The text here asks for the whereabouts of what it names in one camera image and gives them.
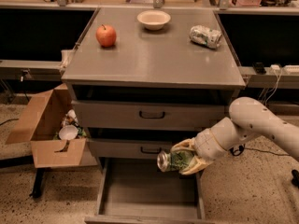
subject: gray cabinet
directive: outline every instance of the gray cabinet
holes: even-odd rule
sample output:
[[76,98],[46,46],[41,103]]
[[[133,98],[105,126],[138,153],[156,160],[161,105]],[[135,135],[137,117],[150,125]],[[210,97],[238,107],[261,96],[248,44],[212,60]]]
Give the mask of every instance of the gray cabinet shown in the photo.
[[[189,39],[192,26],[219,29],[205,9],[165,9],[171,21],[150,32],[141,7],[104,7],[63,75],[89,147],[103,169],[98,206],[86,223],[208,223],[200,174],[162,173],[157,154],[225,117],[245,84],[223,39],[218,50]],[[95,31],[115,27],[112,48]]]

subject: box flap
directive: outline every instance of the box flap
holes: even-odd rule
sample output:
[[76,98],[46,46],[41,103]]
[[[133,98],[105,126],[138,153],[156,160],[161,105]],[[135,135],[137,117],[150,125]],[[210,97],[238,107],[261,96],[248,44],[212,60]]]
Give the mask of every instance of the box flap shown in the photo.
[[31,148],[36,168],[79,166],[86,139],[72,139],[66,152],[57,152],[66,140],[32,141]]
[[45,91],[31,98],[26,108],[21,112],[19,121],[9,134],[6,141],[7,144],[31,141],[52,92],[53,91]]
[[62,84],[54,89],[57,101],[60,103],[61,107],[64,109],[64,113],[73,108],[72,98],[65,84]]

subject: power strip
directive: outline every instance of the power strip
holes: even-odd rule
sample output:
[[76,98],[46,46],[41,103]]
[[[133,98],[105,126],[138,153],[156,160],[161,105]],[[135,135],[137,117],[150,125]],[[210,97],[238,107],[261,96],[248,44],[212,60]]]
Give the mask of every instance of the power strip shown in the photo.
[[299,64],[289,64],[283,67],[283,69],[292,75],[299,75]]
[[276,71],[280,71],[281,67],[279,64],[271,64],[271,69],[276,72]]

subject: apple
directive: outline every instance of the apple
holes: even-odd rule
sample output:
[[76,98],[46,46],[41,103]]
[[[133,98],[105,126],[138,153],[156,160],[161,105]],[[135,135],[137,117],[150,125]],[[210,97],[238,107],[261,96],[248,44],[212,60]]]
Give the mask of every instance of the apple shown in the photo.
[[97,28],[95,37],[102,47],[108,48],[115,44],[116,32],[110,25],[101,25]]

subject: cardboard box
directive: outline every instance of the cardboard box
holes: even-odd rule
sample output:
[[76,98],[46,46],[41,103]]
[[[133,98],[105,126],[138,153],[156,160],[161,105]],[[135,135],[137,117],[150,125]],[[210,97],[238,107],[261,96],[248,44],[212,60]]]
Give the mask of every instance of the cardboard box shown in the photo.
[[34,95],[11,131],[7,144],[30,142],[36,168],[96,165],[86,138],[72,139],[66,152],[57,152],[64,148],[66,140],[53,138],[70,109],[71,97],[65,84]]

